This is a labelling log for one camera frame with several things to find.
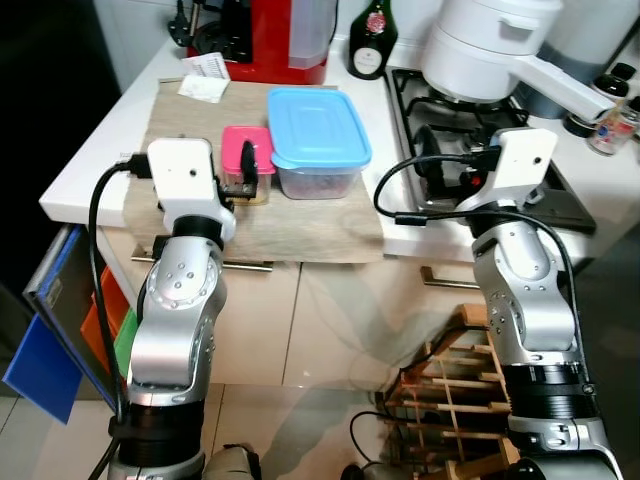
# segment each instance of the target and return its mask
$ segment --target food container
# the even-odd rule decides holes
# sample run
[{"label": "food container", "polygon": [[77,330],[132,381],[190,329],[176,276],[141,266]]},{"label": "food container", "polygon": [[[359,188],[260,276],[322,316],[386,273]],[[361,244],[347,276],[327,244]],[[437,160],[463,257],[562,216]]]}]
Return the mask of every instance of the food container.
[{"label": "food container", "polygon": [[251,200],[234,199],[236,205],[264,205],[269,202],[271,191],[271,175],[276,169],[271,163],[273,146],[271,134],[265,127],[225,127],[222,131],[222,170],[225,185],[242,185],[243,176],[240,168],[242,146],[245,141],[253,144],[256,166],[258,170],[258,189],[256,198]]},{"label": "food container", "polygon": [[343,92],[275,88],[268,96],[273,163],[294,200],[342,198],[371,161],[360,117]]}]

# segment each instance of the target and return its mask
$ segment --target pink lid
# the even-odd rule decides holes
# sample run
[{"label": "pink lid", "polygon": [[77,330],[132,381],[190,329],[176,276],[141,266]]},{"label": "pink lid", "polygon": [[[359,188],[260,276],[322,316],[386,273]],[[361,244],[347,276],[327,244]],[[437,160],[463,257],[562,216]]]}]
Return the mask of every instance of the pink lid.
[{"label": "pink lid", "polygon": [[240,156],[245,140],[253,143],[259,175],[276,173],[271,163],[273,145],[271,133],[266,127],[225,127],[222,131],[222,169],[233,175],[242,173]]}]

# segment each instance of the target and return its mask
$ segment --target blue lid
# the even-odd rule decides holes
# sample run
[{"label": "blue lid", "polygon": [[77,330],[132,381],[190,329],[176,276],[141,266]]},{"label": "blue lid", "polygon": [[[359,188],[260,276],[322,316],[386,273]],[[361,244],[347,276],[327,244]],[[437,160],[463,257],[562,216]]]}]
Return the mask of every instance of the blue lid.
[{"label": "blue lid", "polygon": [[274,88],[267,104],[276,166],[353,168],[371,161],[367,134],[343,92]]}]

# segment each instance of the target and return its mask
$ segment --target pink container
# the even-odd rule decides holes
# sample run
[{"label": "pink container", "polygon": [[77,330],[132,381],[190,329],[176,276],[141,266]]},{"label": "pink container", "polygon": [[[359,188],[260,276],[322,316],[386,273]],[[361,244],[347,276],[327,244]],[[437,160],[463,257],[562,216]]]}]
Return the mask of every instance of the pink container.
[{"label": "pink container", "polygon": [[258,167],[258,190],[256,198],[251,200],[234,200],[237,205],[264,205],[269,202],[271,191],[271,175],[276,167],[271,163],[273,145],[271,133],[265,127],[225,127],[222,132],[222,170],[225,185],[242,185],[240,158],[242,146],[249,140],[253,143],[256,164]]}]

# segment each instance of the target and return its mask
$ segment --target gas stove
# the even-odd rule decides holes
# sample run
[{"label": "gas stove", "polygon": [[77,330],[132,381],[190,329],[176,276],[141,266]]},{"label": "gas stove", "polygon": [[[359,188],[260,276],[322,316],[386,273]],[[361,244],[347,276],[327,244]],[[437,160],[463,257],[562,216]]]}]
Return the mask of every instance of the gas stove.
[{"label": "gas stove", "polygon": [[[493,104],[458,102],[433,89],[422,72],[388,67],[387,85],[403,158],[465,154],[485,148],[500,129],[526,127],[529,113],[511,98]],[[453,162],[405,170],[414,208],[452,212],[484,184],[486,173]],[[553,227],[593,233],[596,223],[551,162],[544,182],[527,197],[523,213]]]}]

